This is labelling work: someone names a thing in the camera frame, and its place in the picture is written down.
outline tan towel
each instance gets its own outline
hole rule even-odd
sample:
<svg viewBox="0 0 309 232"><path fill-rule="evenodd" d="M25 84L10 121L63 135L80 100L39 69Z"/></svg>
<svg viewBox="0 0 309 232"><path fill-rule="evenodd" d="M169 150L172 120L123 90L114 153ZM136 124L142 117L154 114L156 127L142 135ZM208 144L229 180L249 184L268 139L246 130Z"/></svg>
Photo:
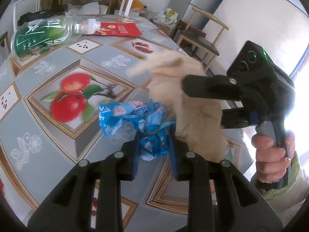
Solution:
<svg viewBox="0 0 309 232"><path fill-rule="evenodd" d="M219 100L190 98L181 87L188 75L205 76L202 64L181 53L166 51L127 70L129 77L152 72L149 97L165 104L176 117L176 137L205 159L219 162L228 144L220 128L222 111Z"/></svg>

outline metal screw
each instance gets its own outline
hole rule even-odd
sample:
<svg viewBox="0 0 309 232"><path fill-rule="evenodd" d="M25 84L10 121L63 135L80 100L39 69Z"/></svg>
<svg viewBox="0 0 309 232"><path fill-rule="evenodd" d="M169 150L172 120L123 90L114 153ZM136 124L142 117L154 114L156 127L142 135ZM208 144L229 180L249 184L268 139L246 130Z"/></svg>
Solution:
<svg viewBox="0 0 309 232"><path fill-rule="evenodd" d="M87 165L88 165L88 161L85 160L85 159L82 159L82 160L78 163L78 165L79 165L80 167L87 166Z"/></svg>
<svg viewBox="0 0 309 232"><path fill-rule="evenodd" d="M188 158L194 158L194 157L195 157L195 153L194 153L194 152L187 152L187 153L186 153L186 156L187 156Z"/></svg>
<svg viewBox="0 0 309 232"><path fill-rule="evenodd" d="M229 162L228 160L225 159L221 162L221 164L222 164L223 167L229 167L231 165L231 162Z"/></svg>
<svg viewBox="0 0 309 232"><path fill-rule="evenodd" d="M122 158L123 157L123 152L116 152L114 154L115 158Z"/></svg>
<svg viewBox="0 0 309 232"><path fill-rule="evenodd" d="M233 78L230 78L230 83L233 84L233 85L237 84L236 80L233 79Z"/></svg>

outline blue plastic wrapper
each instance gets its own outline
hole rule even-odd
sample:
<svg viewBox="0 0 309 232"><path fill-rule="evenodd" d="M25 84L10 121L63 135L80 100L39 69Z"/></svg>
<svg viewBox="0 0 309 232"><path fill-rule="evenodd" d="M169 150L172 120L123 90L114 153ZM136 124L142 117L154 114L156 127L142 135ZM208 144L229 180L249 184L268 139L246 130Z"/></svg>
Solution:
<svg viewBox="0 0 309 232"><path fill-rule="evenodd" d="M149 161L169 154L166 136L175 121L167 118L164 104L149 99L148 104L132 101L99 105L99 122L106 137L114 135L124 120L144 133L139 142L142 159Z"/></svg>

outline plastic bottle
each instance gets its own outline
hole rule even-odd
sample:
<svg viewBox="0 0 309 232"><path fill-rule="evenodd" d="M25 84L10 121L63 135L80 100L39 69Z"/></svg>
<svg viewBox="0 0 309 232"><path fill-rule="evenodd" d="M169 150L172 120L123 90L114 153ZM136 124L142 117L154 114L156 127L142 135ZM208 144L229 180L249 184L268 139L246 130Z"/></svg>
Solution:
<svg viewBox="0 0 309 232"><path fill-rule="evenodd" d="M68 44L78 40L83 34L98 31L101 23L95 19L83 20L78 16L50 18L16 31L11 40L11 50L18 57L40 49L48 49L55 44Z"/></svg>

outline red wrapper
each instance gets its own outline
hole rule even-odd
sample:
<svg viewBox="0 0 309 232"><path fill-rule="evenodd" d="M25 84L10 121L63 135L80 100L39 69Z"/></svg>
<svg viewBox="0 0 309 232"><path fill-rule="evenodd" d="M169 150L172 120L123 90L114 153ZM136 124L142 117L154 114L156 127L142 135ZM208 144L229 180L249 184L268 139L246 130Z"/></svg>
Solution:
<svg viewBox="0 0 309 232"><path fill-rule="evenodd" d="M142 33L135 23L102 22L101 29L94 35L103 36L140 36Z"/></svg>

